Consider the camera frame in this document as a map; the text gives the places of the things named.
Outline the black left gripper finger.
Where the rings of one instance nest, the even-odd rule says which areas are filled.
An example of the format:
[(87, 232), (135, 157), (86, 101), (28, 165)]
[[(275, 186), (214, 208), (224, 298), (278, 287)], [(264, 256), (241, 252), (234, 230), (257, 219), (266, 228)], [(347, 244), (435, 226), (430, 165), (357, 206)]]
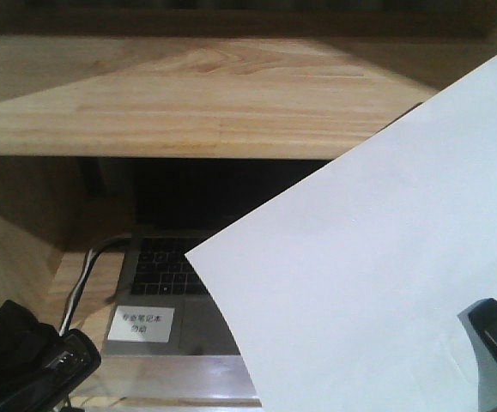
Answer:
[(26, 411), (47, 390), (56, 329), (12, 300), (0, 307), (0, 411)]

